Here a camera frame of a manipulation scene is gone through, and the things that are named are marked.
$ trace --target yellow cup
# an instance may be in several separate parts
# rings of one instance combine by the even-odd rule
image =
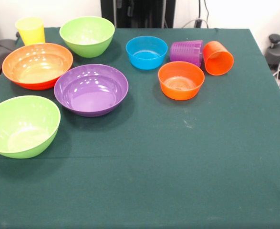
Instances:
[[[45,43],[44,27],[41,18],[21,18],[16,22],[16,28],[24,45]]]

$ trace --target small orange bowl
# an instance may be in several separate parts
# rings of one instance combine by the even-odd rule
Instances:
[[[72,63],[73,56],[67,48],[53,43],[39,43],[10,53],[2,64],[2,71],[21,87],[45,90],[54,87]]]
[[[175,100],[193,98],[205,80],[205,75],[199,67],[184,61],[164,64],[158,72],[158,77],[162,92]]]

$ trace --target white wall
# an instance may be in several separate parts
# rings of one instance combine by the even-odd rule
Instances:
[[[269,34],[280,34],[280,0],[206,2],[210,28],[250,28],[262,51],[269,46]],[[201,4],[201,17],[205,18],[203,0]],[[21,17],[38,16],[45,27],[59,27],[69,19],[84,15],[101,16],[100,0],[0,0],[0,39],[15,39],[15,21]],[[176,0],[175,28],[197,16],[198,0]]]
[[[87,15],[102,15],[100,0],[0,0],[0,39],[16,39],[15,22],[22,17],[41,17],[45,27],[60,27]]]
[[[260,49],[269,46],[268,36],[280,34],[280,0],[206,0],[210,28],[248,28]],[[206,18],[201,0],[201,17]],[[176,0],[174,27],[198,17],[198,0]]]

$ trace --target blue bowl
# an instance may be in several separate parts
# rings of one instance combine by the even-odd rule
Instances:
[[[126,51],[134,67],[151,70],[162,64],[167,53],[167,44],[157,37],[140,36],[127,43]]]

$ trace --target green bowl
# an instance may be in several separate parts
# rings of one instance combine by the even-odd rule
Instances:
[[[59,34],[76,54],[91,58],[107,49],[114,31],[114,25],[105,18],[80,17],[65,23]]]
[[[26,95],[0,103],[0,154],[37,156],[55,138],[59,122],[57,105],[44,97]]]

